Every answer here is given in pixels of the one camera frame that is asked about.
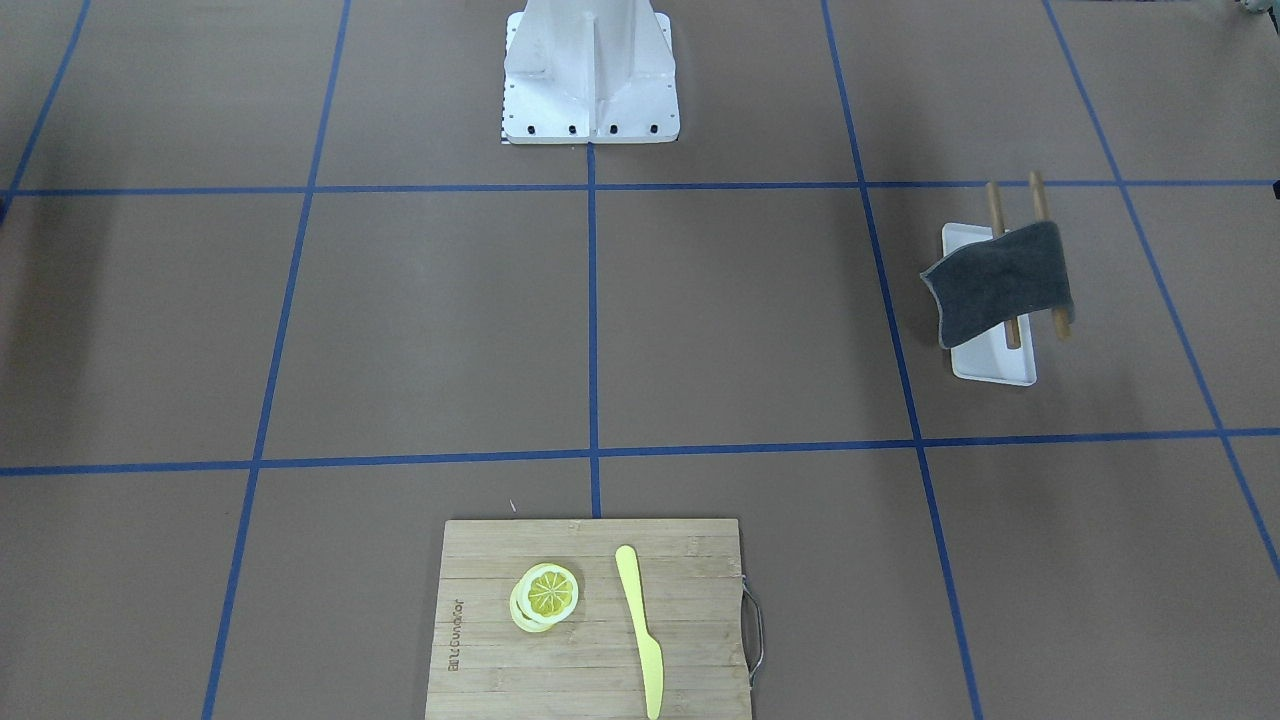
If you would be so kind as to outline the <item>yellow lemon slices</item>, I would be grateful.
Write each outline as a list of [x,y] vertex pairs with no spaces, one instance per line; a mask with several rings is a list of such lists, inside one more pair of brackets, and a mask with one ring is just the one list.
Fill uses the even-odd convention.
[[526,633],[548,632],[575,611],[579,597],[579,580],[571,570],[541,562],[516,582],[509,593],[509,618]]

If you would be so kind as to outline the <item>yellow plastic knife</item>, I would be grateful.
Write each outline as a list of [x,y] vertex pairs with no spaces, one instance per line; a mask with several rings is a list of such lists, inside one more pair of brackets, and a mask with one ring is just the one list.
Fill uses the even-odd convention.
[[660,643],[648,626],[636,550],[630,544],[621,544],[614,552],[614,565],[620,574],[640,659],[645,715],[646,719],[659,719],[666,694],[666,664]]

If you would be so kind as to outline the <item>bamboo cutting board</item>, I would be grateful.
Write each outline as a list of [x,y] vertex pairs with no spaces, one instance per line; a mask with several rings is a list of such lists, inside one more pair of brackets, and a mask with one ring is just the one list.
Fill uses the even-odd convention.
[[[733,519],[448,521],[426,717],[646,719],[614,565],[630,544],[666,664],[659,719],[749,719],[741,541]],[[579,603],[550,630],[526,633],[509,618],[509,593],[541,562],[576,575]]]

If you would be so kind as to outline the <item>white rectangular tray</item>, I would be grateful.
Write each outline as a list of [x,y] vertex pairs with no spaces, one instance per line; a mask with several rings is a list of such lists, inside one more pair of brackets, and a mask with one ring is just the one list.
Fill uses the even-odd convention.
[[[941,231],[943,255],[972,243],[992,238],[989,227],[946,223]],[[1004,386],[1029,387],[1037,379],[1034,342],[1030,316],[1018,318],[1021,345],[1009,348],[1002,327],[993,327],[983,334],[950,350],[951,368],[956,378]]]

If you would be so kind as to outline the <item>wooden rack rod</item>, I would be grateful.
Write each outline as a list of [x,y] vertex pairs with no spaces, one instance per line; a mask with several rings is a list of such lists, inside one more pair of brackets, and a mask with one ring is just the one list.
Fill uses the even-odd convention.
[[[1044,179],[1039,170],[1030,170],[1028,176],[1033,210],[1038,222],[1050,222],[1050,205],[1044,187]],[[1065,306],[1056,306],[1051,311],[1055,334],[1062,342],[1073,337],[1071,314]]]
[[[998,182],[992,179],[986,183],[986,196],[989,211],[991,237],[992,240],[998,240],[1006,233],[1007,229]],[[1021,347],[1021,328],[1018,316],[1014,316],[1004,323],[1004,336],[1006,348],[1010,351],[1015,351]]]

